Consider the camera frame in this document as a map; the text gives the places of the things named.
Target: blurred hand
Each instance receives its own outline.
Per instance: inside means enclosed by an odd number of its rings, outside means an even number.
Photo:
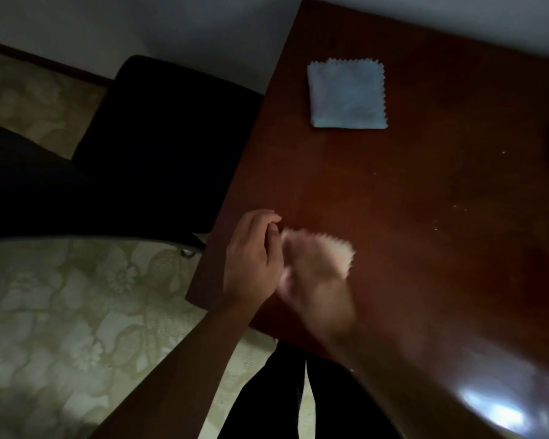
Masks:
[[[350,333],[356,324],[352,294],[319,242],[296,233],[283,249],[291,276],[278,289],[281,298],[320,341]]]
[[[242,216],[226,251],[226,296],[258,309],[275,292],[283,272],[283,249],[276,226],[280,220],[270,209]]]

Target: floral patterned floor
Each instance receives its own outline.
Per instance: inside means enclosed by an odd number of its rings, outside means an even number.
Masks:
[[[0,126],[63,157],[104,93],[0,55]],[[184,300],[198,261],[155,242],[0,242],[0,439],[86,437],[203,317]],[[274,346],[247,331],[201,438],[217,436]],[[314,411],[306,385],[301,438],[314,437]]]

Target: table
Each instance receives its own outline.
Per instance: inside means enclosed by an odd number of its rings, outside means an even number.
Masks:
[[[307,65],[378,58],[386,130],[310,125]],[[366,329],[460,400],[549,437],[549,59],[304,0],[187,299],[244,211],[353,243]],[[321,347],[275,296],[252,326]]]

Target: leg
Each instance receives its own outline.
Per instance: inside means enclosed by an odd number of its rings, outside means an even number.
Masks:
[[[315,398],[315,436],[400,438],[350,371],[309,354],[307,376]]]
[[[304,381],[304,351],[279,342],[264,367],[242,388],[218,439],[298,438]]]

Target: white wall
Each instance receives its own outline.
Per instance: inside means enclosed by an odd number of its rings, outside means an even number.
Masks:
[[[549,55],[549,0],[329,0]],[[0,0],[0,43],[114,77],[132,54],[264,92],[300,0]]]

